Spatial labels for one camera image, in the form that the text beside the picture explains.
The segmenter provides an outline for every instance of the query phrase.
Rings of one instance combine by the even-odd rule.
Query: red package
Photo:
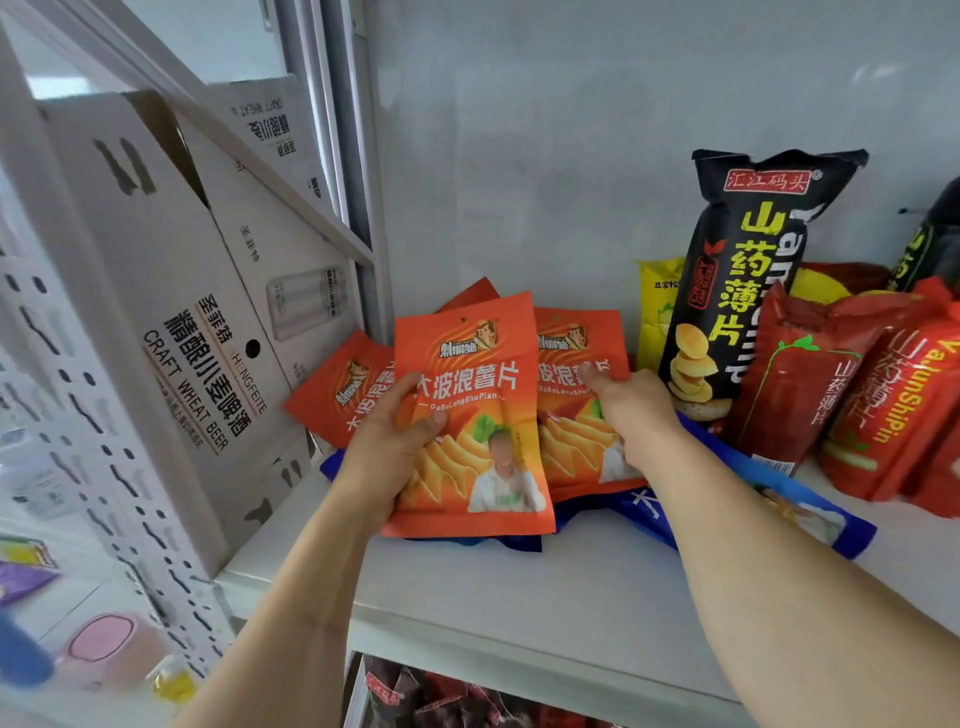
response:
[[[864,355],[922,300],[888,294],[823,305],[790,296],[775,283],[760,309],[756,359],[721,439],[792,474],[843,399]]]
[[[927,454],[929,464],[918,468],[908,502],[947,519],[960,518],[960,417],[954,413],[950,428]]]
[[[817,461],[849,496],[887,500],[960,400],[960,303],[885,334],[863,363]]]

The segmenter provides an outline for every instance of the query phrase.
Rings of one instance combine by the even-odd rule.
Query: snack bag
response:
[[[680,415],[684,428],[719,457],[724,465],[740,476],[759,497],[787,521],[830,546],[846,559],[855,559],[870,545],[876,526],[818,496],[784,473],[752,460],[701,426]],[[650,488],[603,496],[607,507],[630,519],[641,530],[660,541],[677,547],[673,530],[656,494]]]
[[[884,335],[860,368],[817,461],[848,496],[887,500],[960,401],[960,303]]]
[[[636,368],[655,372],[660,367],[670,317],[684,271],[682,257],[669,260],[641,260],[640,336],[636,342]]]
[[[397,319],[396,366],[400,376],[422,373],[410,422],[439,410],[449,419],[418,455],[383,534],[553,533],[537,440],[530,294]]]
[[[931,276],[943,279],[948,288],[960,280],[960,177],[927,212],[890,274],[887,289],[910,291],[918,280]]]
[[[393,383],[394,350],[358,329],[283,408],[334,448],[345,448],[353,430]]]
[[[836,199],[867,153],[790,150],[761,162],[698,150],[700,215],[660,361],[674,404],[697,422],[727,416],[754,358],[763,296],[789,288],[806,226]]]
[[[787,475],[803,462],[863,357],[920,296],[853,296],[830,305],[788,296],[778,281],[760,309],[756,363],[721,439]]]
[[[500,298],[500,294],[496,292],[496,288],[493,287],[490,279],[484,276],[444,303],[444,305],[437,309],[437,313],[449,311],[451,308],[461,308],[465,305],[474,305],[475,303],[482,303],[483,301],[498,298]]]
[[[960,518],[960,418],[956,414],[926,459],[928,465],[918,468],[903,491],[907,502],[946,519]]]
[[[619,311],[535,308],[540,343],[537,424],[540,459],[557,503],[635,487],[623,439],[603,419],[600,401],[580,381],[585,361],[617,381],[630,378]]]

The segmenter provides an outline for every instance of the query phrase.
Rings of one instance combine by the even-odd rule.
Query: shelf board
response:
[[[875,522],[858,563],[960,632],[957,522],[844,497],[812,464],[799,479]],[[217,578],[237,616],[250,616],[326,487],[307,476]],[[374,538],[349,647],[627,724],[641,711],[669,724],[691,710],[704,724],[750,724],[709,649],[679,555],[611,512],[577,516],[543,538],[543,554]]]

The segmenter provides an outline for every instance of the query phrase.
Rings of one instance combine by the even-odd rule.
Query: cartoon logo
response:
[[[440,345],[440,358],[462,356],[465,353],[477,353],[484,349],[493,349],[497,344],[496,322],[484,319],[477,324],[472,339],[464,341],[444,341]]]
[[[559,350],[561,352],[577,351],[586,349],[589,344],[587,328],[579,324],[571,325],[566,336],[546,336],[541,334],[538,338],[540,339],[540,348],[542,350]]]
[[[347,384],[337,392],[336,396],[337,403],[342,407],[346,407],[353,396],[360,391],[360,387],[363,386],[370,374],[370,367],[365,367],[356,359],[351,359],[347,362],[347,373],[349,374]]]

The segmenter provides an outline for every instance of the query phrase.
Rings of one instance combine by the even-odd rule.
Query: white cardboard box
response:
[[[260,92],[270,83],[289,123],[290,80]],[[142,363],[237,548],[308,467],[281,405],[357,327],[352,262],[153,92],[42,109]],[[286,168],[306,183],[300,159]],[[110,430],[91,404],[77,402]]]

